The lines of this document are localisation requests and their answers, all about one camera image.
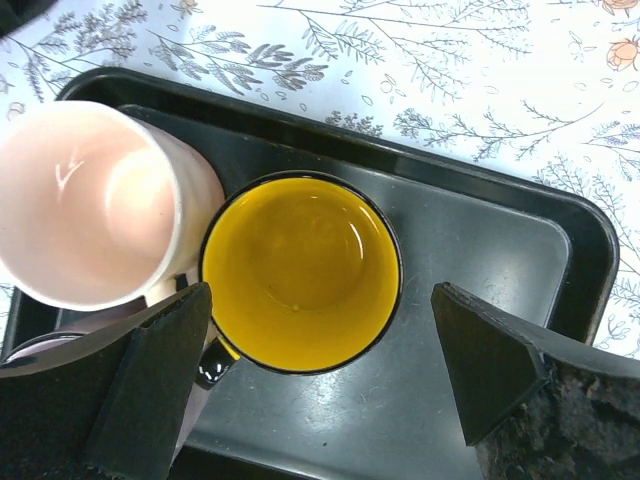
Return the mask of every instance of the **table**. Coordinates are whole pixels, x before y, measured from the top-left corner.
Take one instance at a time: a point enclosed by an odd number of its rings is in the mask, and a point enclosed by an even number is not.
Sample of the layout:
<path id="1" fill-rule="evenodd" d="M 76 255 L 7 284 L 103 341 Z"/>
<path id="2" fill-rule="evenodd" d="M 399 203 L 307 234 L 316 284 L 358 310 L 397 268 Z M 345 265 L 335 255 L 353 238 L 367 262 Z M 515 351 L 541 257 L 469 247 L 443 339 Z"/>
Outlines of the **table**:
<path id="1" fill-rule="evenodd" d="M 118 65 L 576 193 L 621 250 L 595 346 L 640 359 L 637 4 L 59 0 L 0 40 L 0 122 Z"/>

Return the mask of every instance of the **yellow mug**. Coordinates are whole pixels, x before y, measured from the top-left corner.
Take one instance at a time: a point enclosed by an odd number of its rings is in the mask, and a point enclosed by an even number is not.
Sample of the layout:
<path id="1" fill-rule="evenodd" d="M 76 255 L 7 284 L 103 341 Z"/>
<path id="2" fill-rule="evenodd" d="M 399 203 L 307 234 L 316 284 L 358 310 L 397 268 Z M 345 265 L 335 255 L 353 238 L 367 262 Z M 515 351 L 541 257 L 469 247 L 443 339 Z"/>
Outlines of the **yellow mug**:
<path id="1" fill-rule="evenodd" d="M 292 374 L 349 363 L 387 329 L 402 274 L 391 224 L 362 192 L 319 172 L 259 178 L 225 202 L 203 243 L 219 341 L 198 383 L 211 388 L 241 356 Z"/>

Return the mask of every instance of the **orange flower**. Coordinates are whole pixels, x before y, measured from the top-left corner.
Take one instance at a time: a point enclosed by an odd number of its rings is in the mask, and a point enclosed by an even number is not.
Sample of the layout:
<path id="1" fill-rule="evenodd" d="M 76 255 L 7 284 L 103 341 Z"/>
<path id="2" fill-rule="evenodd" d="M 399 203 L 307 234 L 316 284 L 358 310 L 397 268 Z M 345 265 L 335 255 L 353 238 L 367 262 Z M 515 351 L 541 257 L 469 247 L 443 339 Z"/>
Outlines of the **orange flower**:
<path id="1" fill-rule="evenodd" d="M 602 8 L 611 15 L 616 14 L 616 10 L 624 10 L 629 16 L 629 9 L 638 5 L 639 0 L 602 0 Z"/>
<path id="2" fill-rule="evenodd" d="M 634 62 L 638 56 L 638 48 L 638 41 L 635 37 L 631 40 L 625 38 L 622 42 L 612 44 L 607 53 L 607 65 L 617 72 L 624 70 L 629 65 L 633 65 L 633 68 L 637 70 Z"/>
<path id="3" fill-rule="evenodd" d="M 178 5 L 171 5 L 171 8 L 180 12 L 180 20 L 185 15 L 193 15 L 195 13 L 202 13 L 202 10 L 198 8 L 198 2 L 196 0 L 180 0 Z"/>

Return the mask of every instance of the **pink mug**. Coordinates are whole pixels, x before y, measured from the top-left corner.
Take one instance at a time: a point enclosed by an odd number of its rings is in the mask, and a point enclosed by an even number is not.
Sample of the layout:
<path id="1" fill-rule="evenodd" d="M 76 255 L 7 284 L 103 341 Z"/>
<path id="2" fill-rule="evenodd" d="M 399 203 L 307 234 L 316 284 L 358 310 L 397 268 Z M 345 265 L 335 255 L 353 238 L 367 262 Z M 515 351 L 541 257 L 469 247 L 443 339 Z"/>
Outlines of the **pink mug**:
<path id="1" fill-rule="evenodd" d="M 48 305 L 170 296 L 223 201 L 193 148 L 102 104 L 44 104 L 0 133 L 0 262 Z"/>

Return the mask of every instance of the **tray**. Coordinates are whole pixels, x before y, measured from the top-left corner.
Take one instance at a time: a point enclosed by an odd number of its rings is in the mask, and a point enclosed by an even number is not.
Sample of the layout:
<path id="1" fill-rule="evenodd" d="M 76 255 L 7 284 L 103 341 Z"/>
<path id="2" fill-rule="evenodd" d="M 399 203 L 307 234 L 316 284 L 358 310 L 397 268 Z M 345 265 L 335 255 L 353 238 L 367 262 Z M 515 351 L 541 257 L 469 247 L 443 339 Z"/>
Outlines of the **tray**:
<path id="1" fill-rule="evenodd" d="M 380 206 L 400 239 L 404 295 L 382 341 L 312 377 L 240 361 L 171 478 L 480 480 L 435 329 L 436 282 L 593 341 L 618 250 L 606 216 L 582 198 L 122 69 L 82 74 L 60 99 L 104 103 L 169 131 L 211 162 L 227 195 L 274 171 L 337 175 Z M 79 315 L 16 292 L 5 354 Z"/>

